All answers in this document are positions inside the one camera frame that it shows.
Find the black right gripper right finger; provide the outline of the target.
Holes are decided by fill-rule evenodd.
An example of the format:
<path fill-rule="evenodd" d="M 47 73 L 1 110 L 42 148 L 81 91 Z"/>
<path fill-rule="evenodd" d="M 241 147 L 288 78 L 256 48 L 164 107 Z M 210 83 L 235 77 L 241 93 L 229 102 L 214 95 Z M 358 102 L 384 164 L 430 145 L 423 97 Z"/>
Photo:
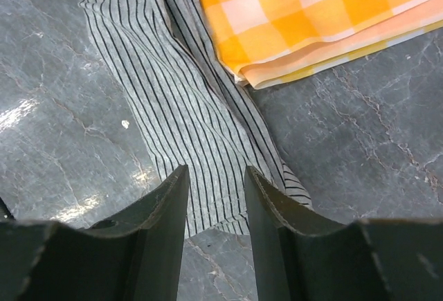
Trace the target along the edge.
<path fill-rule="evenodd" d="M 440 219 L 327 219 L 245 171 L 260 300 L 441 300 Z"/>

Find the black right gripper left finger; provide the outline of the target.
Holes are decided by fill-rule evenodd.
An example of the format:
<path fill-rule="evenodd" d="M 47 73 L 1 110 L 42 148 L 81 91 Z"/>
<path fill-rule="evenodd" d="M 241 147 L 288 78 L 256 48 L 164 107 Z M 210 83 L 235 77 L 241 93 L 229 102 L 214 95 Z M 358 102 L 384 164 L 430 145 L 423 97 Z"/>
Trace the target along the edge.
<path fill-rule="evenodd" d="M 90 228 L 1 222 L 2 300 L 175 300 L 189 172 Z"/>

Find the grey striped underwear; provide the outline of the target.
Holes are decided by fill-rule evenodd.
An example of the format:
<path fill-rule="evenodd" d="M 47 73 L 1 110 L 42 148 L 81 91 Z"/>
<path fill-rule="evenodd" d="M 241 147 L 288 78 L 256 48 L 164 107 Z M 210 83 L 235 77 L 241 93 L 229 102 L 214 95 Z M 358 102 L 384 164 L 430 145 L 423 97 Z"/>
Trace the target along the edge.
<path fill-rule="evenodd" d="M 91 43 L 124 88 L 160 179 L 188 167 L 185 235 L 249 232 L 244 173 L 305 207 L 248 93 L 219 63 L 199 0 L 78 0 Z"/>

